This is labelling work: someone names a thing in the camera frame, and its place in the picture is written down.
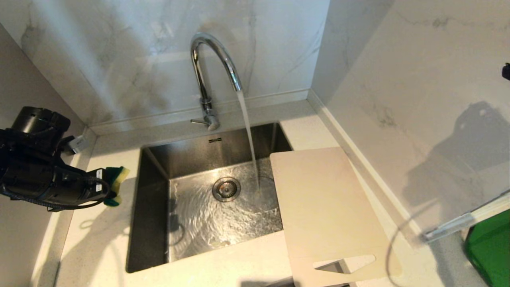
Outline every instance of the kitchen sink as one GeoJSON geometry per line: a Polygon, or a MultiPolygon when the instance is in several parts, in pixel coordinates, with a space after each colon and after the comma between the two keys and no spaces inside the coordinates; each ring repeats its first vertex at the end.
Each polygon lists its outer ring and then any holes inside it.
{"type": "Polygon", "coordinates": [[[128,272],[283,229],[269,155],[292,149],[278,123],[251,132],[257,170],[245,129],[142,149],[128,272]]]}

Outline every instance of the faucet spout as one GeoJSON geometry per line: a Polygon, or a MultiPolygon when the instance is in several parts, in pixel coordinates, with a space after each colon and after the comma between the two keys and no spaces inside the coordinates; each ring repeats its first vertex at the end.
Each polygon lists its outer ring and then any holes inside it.
{"type": "Polygon", "coordinates": [[[200,89],[200,104],[202,106],[203,119],[206,123],[208,123],[208,130],[215,130],[219,127],[220,124],[216,117],[216,112],[213,109],[212,99],[207,93],[206,85],[204,84],[203,80],[202,70],[200,68],[198,47],[201,44],[206,44],[209,46],[220,58],[234,91],[241,91],[242,86],[241,80],[239,79],[239,74],[236,70],[236,66],[234,66],[230,55],[226,51],[225,47],[218,41],[218,39],[207,33],[195,34],[195,36],[193,36],[191,39],[191,60],[193,62],[193,68],[195,69],[198,87],[200,89]]]}

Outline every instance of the white countertop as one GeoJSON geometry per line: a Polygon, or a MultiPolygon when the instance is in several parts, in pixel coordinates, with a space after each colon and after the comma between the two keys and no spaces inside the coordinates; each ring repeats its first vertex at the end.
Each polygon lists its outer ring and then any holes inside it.
{"type": "MultiPolygon", "coordinates": [[[[280,122],[294,150],[338,146],[307,101],[252,109],[248,113],[252,125],[280,122]]],[[[222,125],[217,132],[244,127],[238,112],[220,115],[220,120],[222,125]]],[[[99,205],[74,212],[56,286],[255,287],[292,275],[284,231],[147,270],[125,271],[140,148],[205,134],[208,132],[201,125],[180,122],[97,139],[88,170],[106,166],[130,169],[130,175],[121,187],[123,203],[115,208],[99,205]]],[[[403,275],[392,280],[400,286],[443,286],[430,248],[412,248],[402,235],[394,236],[396,226],[372,191],[360,180],[385,233],[393,240],[393,248],[402,264],[403,275]]],[[[449,255],[453,258],[463,256],[457,251],[449,255]]],[[[352,285],[395,286],[388,278],[352,285]]]]}

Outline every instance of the cutting board handle hole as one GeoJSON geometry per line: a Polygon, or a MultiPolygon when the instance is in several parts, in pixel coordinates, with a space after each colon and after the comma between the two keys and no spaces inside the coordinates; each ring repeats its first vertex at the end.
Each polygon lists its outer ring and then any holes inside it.
{"type": "Polygon", "coordinates": [[[373,254],[348,258],[331,259],[312,263],[315,270],[342,274],[352,274],[359,269],[375,262],[373,254]]]}

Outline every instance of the marble backsplash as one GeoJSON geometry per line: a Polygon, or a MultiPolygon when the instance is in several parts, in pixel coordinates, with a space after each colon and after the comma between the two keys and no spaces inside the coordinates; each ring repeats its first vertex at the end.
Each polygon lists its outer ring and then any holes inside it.
{"type": "Polygon", "coordinates": [[[510,187],[510,2],[332,1],[312,90],[422,229],[510,187]]]}
{"type": "MultiPolygon", "coordinates": [[[[198,107],[198,31],[231,54],[248,98],[308,89],[329,0],[19,0],[0,22],[88,125],[198,107]]],[[[205,54],[216,103],[235,93],[205,54]]]]}

